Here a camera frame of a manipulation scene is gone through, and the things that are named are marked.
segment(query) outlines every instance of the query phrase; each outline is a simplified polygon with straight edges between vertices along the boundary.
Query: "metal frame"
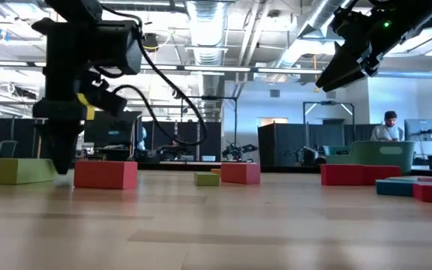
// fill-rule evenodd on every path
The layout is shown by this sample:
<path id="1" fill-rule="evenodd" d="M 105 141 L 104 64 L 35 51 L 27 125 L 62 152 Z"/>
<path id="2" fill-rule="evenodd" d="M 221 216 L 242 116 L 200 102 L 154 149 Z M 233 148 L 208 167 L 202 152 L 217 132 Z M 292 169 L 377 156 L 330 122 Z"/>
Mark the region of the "metal frame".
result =
<path id="1" fill-rule="evenodd" d="M 238 98 L 237 97 L 218 97 L 218 96 L 188 96 L 188 98 L 210 98 L 211 100 L 231 100 L 234 101 L 234 143 L 237 142 L 238 133 Z M 183 122 L 183 109 L 185 108 L 184 100 L 181 99 L 181 122 Z"/>
<path id="2" fill-rule="evenodd" d="M 351 116 L 352 116 L 352 138 L 355 139 L 356 138 L 356 123 L 355 123 L 355 110 L 354 110 L 354 105 L 352 103 L 347 103 L 347 102 L 335 102 L 335 101 L 331 101 L 332 104 L 334 105 L 341 105 Z M 312 107 L 306 111 L 306 105 L 311 104 Z M 309 124 L 306 122 L 306 115 L 316 106 L 316 105 L 321 105 L 321 106 L 331 106 L 331 104 L 328 103 L 328 101 L 320 101 L 320 102 L 315 102 L 315 101 L 304 101 L 303 102 L 303 123 L 304 123 L 304 144 L 309 147 Z M 344 139 L 343 136 L 343 145 L 346 145 L 346 140 Z"/>

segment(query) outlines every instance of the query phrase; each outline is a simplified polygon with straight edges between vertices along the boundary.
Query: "ductwork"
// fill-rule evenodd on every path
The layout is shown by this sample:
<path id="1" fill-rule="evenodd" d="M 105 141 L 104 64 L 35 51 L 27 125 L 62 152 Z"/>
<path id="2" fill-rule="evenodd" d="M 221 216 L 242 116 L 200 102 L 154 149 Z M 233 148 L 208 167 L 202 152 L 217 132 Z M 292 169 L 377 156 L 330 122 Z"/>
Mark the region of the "ductwork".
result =
<path id="1" fill-rule="evenodd" d="M 326 36 L 326 26 L 331 22 L 336 9 L 346 6 L 349 2 L 350 0 L 315 0 L 307 20 L 299 24 L 301 27 L 297 28 L 298 37 L 309 34 L 315 34 L 320 38 Z M 273 64 L 273 68 L 291 68 L 307 52 L 306 43 L 306 40 L 294 40 Z"/>
<path id="2" fill-rule="evenodd" d="M 224 24 L 227 3 L 217 1 L 188 1 L 187 12 L 191 18 L 191 43 L 201 47 L 222 47 L 224 45 Z M 223 51 L 220 49 L 195 49 L 197 65 L 222 65 Z M 202 75 L 203 95 L 222 95 L 219 77 Z"/>

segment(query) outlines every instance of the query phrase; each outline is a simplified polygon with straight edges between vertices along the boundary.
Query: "ceiling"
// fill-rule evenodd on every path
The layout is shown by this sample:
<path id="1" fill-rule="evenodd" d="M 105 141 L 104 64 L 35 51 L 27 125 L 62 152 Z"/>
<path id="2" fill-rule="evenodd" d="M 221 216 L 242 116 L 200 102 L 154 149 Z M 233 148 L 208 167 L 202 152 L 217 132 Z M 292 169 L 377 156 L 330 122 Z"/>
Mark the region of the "ceiling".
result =
<path id="1" fill-rule="evenodd" d="M 156 12 L 150 10 L 144 4 L 165 3 L 165 1 L 110 1 L 108 5 L 118 2 L 124 3 L 119 11 L 141 17 L 145 23 L 145 33 L 155 33 L 160 48 L 151 53 L 153 61 L 159 65 L 195 65 L 194 51 L 191 49 L 191 21 L 187 14 Z M 175 1 L 177 5 L 183 5 L 182 1 Z M 226 9 L 226 28 L 224 31 L 222 65 L 239 64 L 242 45 L 245 44 L 245 35 L 250 42 L 246 42 L 246 54 L 243 62 L 248 65 L 270 65 L 279 59 L 282 53 L 296 39 L 298 28 L 297 18 L 311 11 L 312 0 L 238 0 L 230 3 Z M 358 9 L 368 12 L 370 5 L 367 1 L 360 1 Z M 32 30 L 31 24 L 49 17 L 55 21 L 64 21 L 58 14 L 44 3 L 35 0 L 13 0 L 0 4 L 0 61 L 24 61 L 45 62 L 46 38 Z M 254 17 L 253 28 L 248 26 L 248 21 Z M 105 12 L 104 20 L 123 20 L 119 16 Z M 202 33 L 211 37 L 211 32 Z M 432 71 L 432 56 L 425 56 L 432 52 L 432 35 L 426 34 L 422 42 L 424 51 L 417 48 L 408 50 L 400 48 L 382 64 L 382 69 L 393 71 Z M 312 40 L 307 46 L 307 53 L 303 54 L 295 63 L 301 68 L 324 68 L 334 53 L 334 41 L 330 39 Z M 200 96 L 205 94 L 202 87 L 203 75 L 201 73 L 176 73 L 172 72 L 168 77 L 187 95 Z M 314 76 L 303 76 L 303 83 L 313 82 Z M 161 117 L 176 117 L 179 115 L 177 108 L 161 108 L 164 105 L 175 107 L 181 104 L 180 100 L 173 98 L 173 90 L 157 75 L 149 72 L 136 76 L 123 76 L 119 79 L 108 79 L 112 88 L 121 84 L 131 84 L 140 89 L 151 102 L 158 105 L 157 114 Z M 6 101 L 31 101 L 19 97 L 11 92 L 11 86 L 19 86 L 39 95 L 44 90 L 44 75 L 40 68 L 0 68 L 0 102 Z M 140 97 L 131 90 L 121 92 L 130 99 L 129 110 L 142 110 L 143 102 Z M 197 100 L 198 106 L 205 108 L 205 113 L 212 112 L 212 117 L 219 116 L 219 106 L 212 106 L 209 102 Z M 22 105 L 0 105 L 0 114 L 30 116 L 31 107 Z M 186 115 L 191 119 L 194 114 Z"/>

